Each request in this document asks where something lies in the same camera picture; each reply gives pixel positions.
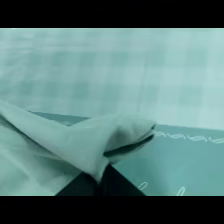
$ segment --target black object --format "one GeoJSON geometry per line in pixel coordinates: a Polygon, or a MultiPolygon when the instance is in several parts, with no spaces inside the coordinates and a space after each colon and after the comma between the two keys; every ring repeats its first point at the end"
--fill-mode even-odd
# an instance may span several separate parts
{"type": "Polygon", "coordinates": [[[100,185],[81,173],[56,196],[145,196],[111,165],[104,171],[100,185]]]}

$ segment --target folded fabric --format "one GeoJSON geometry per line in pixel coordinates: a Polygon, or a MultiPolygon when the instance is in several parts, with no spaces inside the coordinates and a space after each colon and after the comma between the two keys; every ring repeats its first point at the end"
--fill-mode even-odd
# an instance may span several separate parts
{"type": "Polygon", "coordinates": [[[80,171],[100,182],[149,139],[155,123],[139,115],[107,115],[73,126],[0,101],[0,195],[55,195],[80,171]]]}

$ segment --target plaid pattern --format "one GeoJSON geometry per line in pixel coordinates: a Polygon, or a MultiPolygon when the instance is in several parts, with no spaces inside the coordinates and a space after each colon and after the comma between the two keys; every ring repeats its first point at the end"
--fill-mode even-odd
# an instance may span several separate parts
{"type": "Polygon", "coordinates": [[[0,29],[0,98],[224,129],[224,29],[0,29]]]}

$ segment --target checkered fabric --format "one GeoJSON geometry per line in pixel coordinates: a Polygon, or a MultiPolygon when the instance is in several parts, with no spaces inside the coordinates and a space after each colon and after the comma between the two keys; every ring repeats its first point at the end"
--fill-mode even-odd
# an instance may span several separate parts
{"type": "Polygon", "coordinates": [[[224,129],[224,29],[0,29],[0,98],[224,129]]]}

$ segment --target teal surface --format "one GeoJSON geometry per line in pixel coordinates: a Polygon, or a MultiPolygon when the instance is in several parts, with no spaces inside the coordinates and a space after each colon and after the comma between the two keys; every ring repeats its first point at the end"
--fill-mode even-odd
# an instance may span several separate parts
{"type": "Polygon", "coordinates": [[[29,111],[138,112],[224,129],[224,29],[0,29],[0,98],[29,111]]]}
{"type": "MultiPolygon", "coordinates": [[[[37,113],[66,125],[86,118],[37,113]]],[[[224,195],[224,132],[158,125],[153,141],[115,168],[146,195],[224,195]]]]}

